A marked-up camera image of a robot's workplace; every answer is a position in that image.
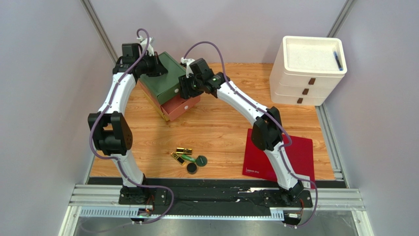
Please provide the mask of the green top drawer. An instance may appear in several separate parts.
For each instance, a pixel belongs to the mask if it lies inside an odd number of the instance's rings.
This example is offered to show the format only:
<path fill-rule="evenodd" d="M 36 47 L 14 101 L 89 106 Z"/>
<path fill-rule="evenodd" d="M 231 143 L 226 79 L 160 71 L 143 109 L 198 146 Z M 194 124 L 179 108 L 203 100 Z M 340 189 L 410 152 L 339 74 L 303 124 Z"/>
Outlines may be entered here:
<path fill-rule="evenodd" d="M 157 77 L 142 75 L 139 82 L 148 89 L 152 98 L 162 105 L 179 95 L 179 77 L 184 76 L 186 71 L 168 52 L 160 53 L 159 59 L 168 73 Z"/>

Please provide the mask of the pink drawer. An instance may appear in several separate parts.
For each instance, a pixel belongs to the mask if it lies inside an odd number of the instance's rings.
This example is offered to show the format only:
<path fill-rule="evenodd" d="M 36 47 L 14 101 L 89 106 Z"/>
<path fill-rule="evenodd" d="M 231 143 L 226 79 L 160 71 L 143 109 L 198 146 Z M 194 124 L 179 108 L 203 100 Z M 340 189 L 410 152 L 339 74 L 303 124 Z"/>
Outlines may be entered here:
<path fill-rule="evenodd" d="M 141 83 L 139 83 L 141 89 L 143 90 L 144 94 L 151 97 L 150 91 Z M 157 105 L 160 105 L 156 99 L 152 98 Z M 160 105 L 162 112 L 169 118 L 169 121 L 174 121 L 176 118 L 180 117 L 186 111 L 194 107 L 197 103 L 201 101 L 201 97 L 193 97 L 189 99 L 183 99 L 179 95 L 171 98 L 166 103 Z"/>

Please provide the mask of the green round compact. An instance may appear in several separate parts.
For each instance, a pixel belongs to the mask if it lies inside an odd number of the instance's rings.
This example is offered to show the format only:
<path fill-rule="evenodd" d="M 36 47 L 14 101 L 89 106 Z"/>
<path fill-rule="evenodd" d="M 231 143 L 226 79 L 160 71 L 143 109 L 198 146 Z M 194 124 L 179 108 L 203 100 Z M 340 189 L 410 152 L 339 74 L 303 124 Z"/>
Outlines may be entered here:
<path fill-rule="evenodd" d="M 203 156 L 203 155 L 199 155 L 199 156 L 196 158 L 196 161 L 195 161 L 195 164 L 196 164 L 197 166 L 199 166 L 199 167 L 204 167 L 204 166 L 206 166 L 206 165 L 207 165 L 207 163 L 208 163 L 208 160 L 207 160 L 207 158 L 206 158 L 205 156 Z"/>

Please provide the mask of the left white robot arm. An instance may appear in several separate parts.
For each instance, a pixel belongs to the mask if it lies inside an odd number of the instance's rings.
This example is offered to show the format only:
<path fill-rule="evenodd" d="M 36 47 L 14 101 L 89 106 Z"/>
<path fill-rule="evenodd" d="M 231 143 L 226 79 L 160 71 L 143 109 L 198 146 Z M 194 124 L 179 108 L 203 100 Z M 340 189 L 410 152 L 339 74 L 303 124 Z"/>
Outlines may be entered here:
<path fill-rule="evenodd" d="M 89 143 L 94 155 L 111 160 L 122 176 L 120 194 L 125 199 L 150 196 L 145 175 L 135 163 L 131 148 L 133 134 L 124 117 L 129 96 L 142 75 L 161 76 L 168 71 L 155 54 L 150 41 L 125 43 L 122 56 L 112 70 L 112 84 L 98 112 L 88 116 Z"/>

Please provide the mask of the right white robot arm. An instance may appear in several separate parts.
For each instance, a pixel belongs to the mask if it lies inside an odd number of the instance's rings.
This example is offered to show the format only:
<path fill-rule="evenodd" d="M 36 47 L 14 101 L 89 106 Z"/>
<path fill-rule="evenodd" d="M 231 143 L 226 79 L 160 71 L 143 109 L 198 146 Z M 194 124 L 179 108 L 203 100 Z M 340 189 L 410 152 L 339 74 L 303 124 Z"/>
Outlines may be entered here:
<path fill-rule="evenodd" d="M 204 59 L 181 58 L 180 64 L 186 69 L 186 74 L 179 77 L 181 97 L 186 99 L 203 93 L 211 94 L 242 114 L 253 126 L 251 141 L 269 159 L 277 183 L 282 188 L 283 201 L 296 201 L 304 190 L 304 185 L 296 176 L 288 159 L 279 110 L 257 103 L 224 73 L 214 73 Z"/>

